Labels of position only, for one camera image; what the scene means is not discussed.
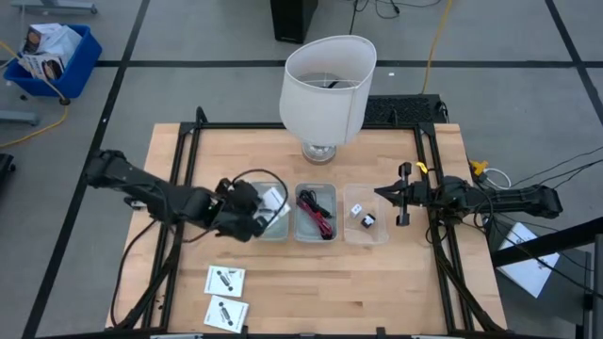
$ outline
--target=wooden table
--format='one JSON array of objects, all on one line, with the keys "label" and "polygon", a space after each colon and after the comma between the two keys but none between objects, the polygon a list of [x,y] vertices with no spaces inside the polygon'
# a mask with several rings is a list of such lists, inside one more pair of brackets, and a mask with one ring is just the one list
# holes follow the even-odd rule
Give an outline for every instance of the wooden table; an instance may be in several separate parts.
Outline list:
[{"label": "wooden table", "polygon": [[[178,124],[155,126],[145,170],[169,179],[177,131]],[[436,125],[436,132],[444,173],[469,180],[459,126]],[[187,150],[188,145],[183,159],[187,159]],[[331,164],[313,166],[302,158],[301,144],[286,130],[203,130],[193,185],[213,189],[222,177],[232,179],[243,170],[265,168],[281,176],[290,192],[301,182],[334,184],[337,213],[341,215],[347,213],[342,199],[346,184],[391,185],[398,180],[398,165],[404,161],[417,161],[411,131],[362,130],[352,143],[338,147]],[[180,183],[186,161],[183,163]],[[246,179],[270,178],[253,174]],[[417,167],[410,180],[419,180]],[[408,227],[397,227],[398,209],[387,209],[389,241],[374,247],[348,244],[342,236],[331,244],[297,242],[292,226],[286,243],[257,239],[239,243],[207,236],[185,244],[169,330],[221,332],[204,325],[211,298],[204,294],[207,267],[218,265],[247,269],[241,300],[250,303],[246,321],[250,333],[375,333],[376,327],[385,327],[389,334],[446,333],[433,252],[424,237],[427,213],[419,207],[409,209]],[[134,212],[127,242],[149,221],[146,212]],[[341,222],[337,227],[342,233]],[[116,302],[118,319],[125,316],[149,282],[158,231],[155,227],[141,238],[126,260]],[[188,225],[185,237],[200,231]],[[468,288],[483,309],[506,327],[483,234],[460,225],[457,236]],[[461,328],[458,295],[453,287],[450,291],[456,326]],[[161,304],[161,293],[158,296],[156,308]],[[155,311],[154,324],[158,324],[158,315]]]}]

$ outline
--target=small white cube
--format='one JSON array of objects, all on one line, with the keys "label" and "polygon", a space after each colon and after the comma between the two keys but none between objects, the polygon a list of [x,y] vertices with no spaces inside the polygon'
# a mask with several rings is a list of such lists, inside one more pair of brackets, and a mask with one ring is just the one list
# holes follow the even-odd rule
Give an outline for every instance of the small white cube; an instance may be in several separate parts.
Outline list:
[{"label": "small white cube", "polygon": [[361,211],[362,211],[362,206],[360,205],[360,203],[356,203],[350,210],[350,217],[352,217],[352,218],[358,217],[358,215],[360,214]]}]

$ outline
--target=white lampshade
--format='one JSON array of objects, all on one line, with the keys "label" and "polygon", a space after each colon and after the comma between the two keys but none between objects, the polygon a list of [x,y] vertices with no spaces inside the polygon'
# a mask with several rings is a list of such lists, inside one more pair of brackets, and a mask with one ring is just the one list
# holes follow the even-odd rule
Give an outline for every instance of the white lampshade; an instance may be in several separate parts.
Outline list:
[{"label": "white lampshade", "polygon": [[[304,142],[335,146],[362,127],[377,62],[375,46],[364,38],[337,36],[309,43],[285,64],[281,120]],[[338,81],[332,89],[327,87]]]}]

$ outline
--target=lamp base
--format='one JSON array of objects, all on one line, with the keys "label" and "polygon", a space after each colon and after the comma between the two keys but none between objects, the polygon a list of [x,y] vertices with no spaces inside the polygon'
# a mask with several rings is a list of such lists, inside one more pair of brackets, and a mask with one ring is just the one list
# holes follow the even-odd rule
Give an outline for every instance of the lamp base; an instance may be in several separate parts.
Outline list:
[{"label": "lamp base", "polygon": [[335,158],[335,146],[317,146],[309,143],[301,145],[303,157],[313,165],[325,165]]}]

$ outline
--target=concrete floor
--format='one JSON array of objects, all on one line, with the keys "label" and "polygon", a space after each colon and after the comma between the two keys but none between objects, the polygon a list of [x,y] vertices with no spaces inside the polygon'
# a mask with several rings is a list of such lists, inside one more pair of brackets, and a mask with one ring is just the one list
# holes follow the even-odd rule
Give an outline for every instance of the concrete floor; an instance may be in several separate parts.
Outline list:
[{"label": "concrete floor", "polygon": [[[0,0],[0,40],[17,48],[20,13],[8,3]],[[88,24],[104,48],[101,59],[116,61],[122,58],[140,4],[141,0],[98,1],[96,16],[26,14],[24,21]],[[603,60],[603,3],[555,4],[581,58]],[[369,4],[356,15],[353,33],[373,41],[379,60],[425,60],[444,7],[445,2],[430,8],[400,7],[398,19],[384,20]],[[383,6],[380,11],[389,9]],[[350,1],[321,0],[307,40],[348,34],[351,15]],[[297,47],[273,39],[269,0],[152,0],[132,60],[285,59]],[[0,51],[0,60],[7,58]],[[543,0],[455,0],[434,59],[572,61]],[[19,167],[0,192],[4,338],[23,332],[116,72],[116,67],[96,68],[65,123],[2,150],[13,154]],[[423,73],[417,67],[380,67],[371,92],[418,93]],[[603,90],[603,70],[589,69],[588,74]],[[197,105],[211,121],[278,121],[282,78],[281,67],[253,64],[128,68],[102,147],[123,150],[130,161],[142,165],[153,125],[190,121]],[[471,68],[438,67],[432,70],[429,92],[441,94],[451,121],[461,124],[469,157],[487,159],[514,181],[603,144],[601,121],[575,68],[484,68],[479,63]],[[41,125],[62,114],[55,99],[24,102],[21,94],[16,86],[3,87],[0,107],[36,111]],[[0,143],[30,132],[28,126],[0,124]],[[587,169],[559,189],[565,211],[548,225],[562,229],[600,217],[596,207],[603,196],[596,188],[603,179],[598,172],[599,168]],[[38,335],[103,328],[130,214],[115,193],[87,190]],[[501,295],[511,329],[573,336],[571,326],[525,307],[504,285]]]}]

